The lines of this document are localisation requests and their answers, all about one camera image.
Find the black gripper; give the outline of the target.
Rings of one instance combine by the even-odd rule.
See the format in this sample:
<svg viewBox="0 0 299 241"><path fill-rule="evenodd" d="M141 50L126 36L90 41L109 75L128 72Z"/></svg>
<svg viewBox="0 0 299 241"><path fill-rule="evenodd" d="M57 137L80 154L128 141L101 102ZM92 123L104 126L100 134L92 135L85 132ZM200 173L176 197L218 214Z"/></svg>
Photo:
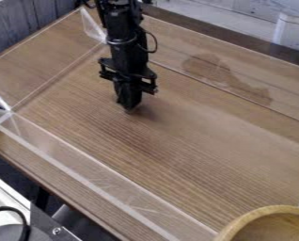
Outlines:
<svg viewBox="0 0 299 241"><path fill-rule="evenodd" d="M110 58L101 57L97 60L100 65L98 76L114 82L114 92L117 103L128 110L133 109L141 101L141 92L154 95L158 91L156 85L157 75L144 66L134 72L120 72L114 68L114 63Z"/></svg>

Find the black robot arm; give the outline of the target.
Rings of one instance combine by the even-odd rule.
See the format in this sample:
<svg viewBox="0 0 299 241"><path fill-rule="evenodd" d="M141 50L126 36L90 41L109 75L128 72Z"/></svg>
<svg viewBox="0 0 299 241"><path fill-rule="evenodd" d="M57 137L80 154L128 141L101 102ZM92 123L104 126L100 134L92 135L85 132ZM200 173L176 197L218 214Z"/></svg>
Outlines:
<svg viewBox="0 0 299 241"><path fill-rule="evenodd" d="M98 19L106 29L105 43L110 57L101 57L98 75L113 82L117 103L132 110L141 102L141 93L157 91L156 73L148 68L148 31L140 26L141 7L137 0L94 0Z"/></svg>

